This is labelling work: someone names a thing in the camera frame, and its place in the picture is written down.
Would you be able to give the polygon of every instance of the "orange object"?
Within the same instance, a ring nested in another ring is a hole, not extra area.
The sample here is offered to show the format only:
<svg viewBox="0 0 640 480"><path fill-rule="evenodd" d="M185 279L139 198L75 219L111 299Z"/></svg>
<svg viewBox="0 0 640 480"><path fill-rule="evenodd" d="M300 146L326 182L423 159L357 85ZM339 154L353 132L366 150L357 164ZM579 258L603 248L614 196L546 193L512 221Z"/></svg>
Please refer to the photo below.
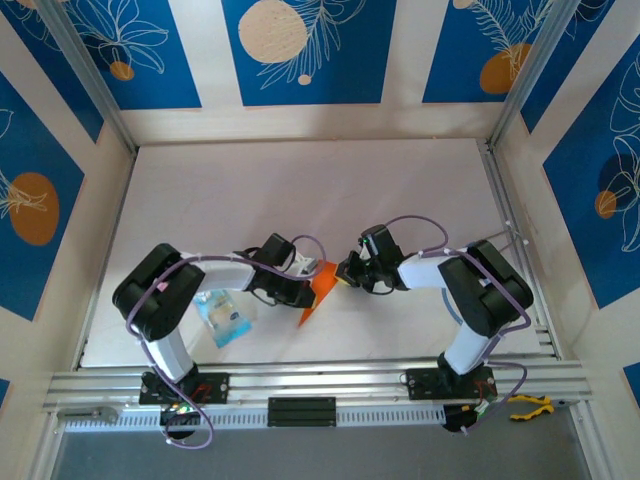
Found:
<svg viewBox="0 0 640 480"><path fill-rule="evenodd" d="M335 263L327 262L322 272L311 280L311 288L316 294L316 301L313 304L313 307L304 309L304 312L302 312L302 316L300 317L298 327L302 326L302 324L307 321L313 311L318 307L318 305L320 305L322 300L329 295L329 292L333 287L335 287L336 283L338 283L338 279L335 277L337 267L338 266Z"/></svg>

